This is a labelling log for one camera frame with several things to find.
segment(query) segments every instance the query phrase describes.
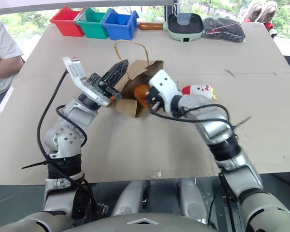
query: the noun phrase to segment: plastic storage bin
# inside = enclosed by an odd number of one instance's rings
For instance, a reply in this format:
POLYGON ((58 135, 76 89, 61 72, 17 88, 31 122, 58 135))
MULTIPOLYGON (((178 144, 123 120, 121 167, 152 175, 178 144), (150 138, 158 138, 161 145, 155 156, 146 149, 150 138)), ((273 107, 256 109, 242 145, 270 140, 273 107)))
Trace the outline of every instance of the plastic storage bin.
POLYGON ((85 7, 81 11, 74 11, 67 6, 63 6, 50 22, 56 24, 62 35, 82 37, 84 32, 79 25, 75 24, 75 19, 84 10, 85 7))
POLYGON ((107 29, 112 40, 132 40, 137 28, 136 11, 131 15, 118 14, 114 9, 109 9, 104 17, 102 25, 107 29))
POLYGON ((89 38, 106 39, 108 33, 106 28, 101 24, 105 13, 95 12, 87 7, 83 13, 81 13, 75 23, 80 25, 85 35, 89 38))

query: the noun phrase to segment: green bin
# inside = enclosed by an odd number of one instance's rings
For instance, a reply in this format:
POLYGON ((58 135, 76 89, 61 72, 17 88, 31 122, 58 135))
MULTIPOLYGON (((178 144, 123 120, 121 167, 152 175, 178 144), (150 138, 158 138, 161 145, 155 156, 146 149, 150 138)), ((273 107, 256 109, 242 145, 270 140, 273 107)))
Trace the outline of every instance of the green bin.
POLYGON ((75 20, 75 23, 81 26, 87 37, 106 39, 108 37, 108 33, 101 24, 104 16, 105 13, 95 12, 91 8, 87 7, 75 20))

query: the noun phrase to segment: brown paper bag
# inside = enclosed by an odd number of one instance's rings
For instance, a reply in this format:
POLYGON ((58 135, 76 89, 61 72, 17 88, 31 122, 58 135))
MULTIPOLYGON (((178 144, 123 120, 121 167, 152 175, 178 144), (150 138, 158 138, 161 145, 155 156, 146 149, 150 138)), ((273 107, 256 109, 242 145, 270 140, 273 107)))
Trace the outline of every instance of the brown paper bag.
POLYGON ((126 74, 115 85, 115 88, 120 92, 122 98, 118 101, 113 101, 109 107, 114 108, 116 111, 123 114, 130 115, 132 117, 137 116, 137 112, 142 107, 138 101, 134 98, 134 89, 138 85, 148 84, 149 80, 161 69, 163 69, 163 61, 149 61, 148 52, 146 48, 132 41, 119 40, 114 44, 115 52, 122 60, 117 44, 121 42, 133 43, 144 48, 147 60, 136 60, 130 64, 127 68, 126 74))

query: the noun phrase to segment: person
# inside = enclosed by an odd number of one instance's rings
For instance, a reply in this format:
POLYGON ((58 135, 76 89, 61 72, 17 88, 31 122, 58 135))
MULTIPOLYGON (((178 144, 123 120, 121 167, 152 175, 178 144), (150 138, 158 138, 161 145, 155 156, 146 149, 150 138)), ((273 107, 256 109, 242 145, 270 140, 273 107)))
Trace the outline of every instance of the person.
POLYGON ((239 13, 238 21, 263 23, 271 37, 274 38, 277 35, 277 30, 274 29, 271 21, 277 12, 277 7, 275 1, 263 3, 261 0, 253 0, 248 7, 241 9, 242 13, 239 13))
POLYGON ((0 21, 0 103, 24 62, 22 51, 0 21))

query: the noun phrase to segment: cardboard surface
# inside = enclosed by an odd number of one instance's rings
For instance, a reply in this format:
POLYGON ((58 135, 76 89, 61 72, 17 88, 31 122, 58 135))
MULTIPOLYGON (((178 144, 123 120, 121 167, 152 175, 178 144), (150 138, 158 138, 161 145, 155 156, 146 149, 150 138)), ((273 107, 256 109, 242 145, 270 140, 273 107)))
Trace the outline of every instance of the cardboard surface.
MULTIPOLYGON (((243 28, 244 44, 204 38, 181 43, 165 31, 139 30, 135 41, 146 46, 150 60, 164 60, 166 71, 181 87, 205 83, 214 87, 217 103, 229 109, 233 124, 252 116, 236 133, 259 172, 290 171, 290 67, 262 24, 243 28)), ((142 51, 135 51, 138 48, 118 47, 130 62, 143 59, 142 51)), ((64 71, 61 57, 79 57, 87 74, 103 75, 118 61, 113 49, 109 39, 64 37, 49 26, 15 79, 0 115, 0 184, 44 184, 45 166, 21 167, 43 160, 36 126, 64 71)), ((42 124, 42 138, 57 119, 55 107, 80 93, 67 75, 42 124)), ((218 173, 212 154, 188 123, 146 111, 132 118, 101 108, 86 132, 82 166, 89 182, 218 173)))

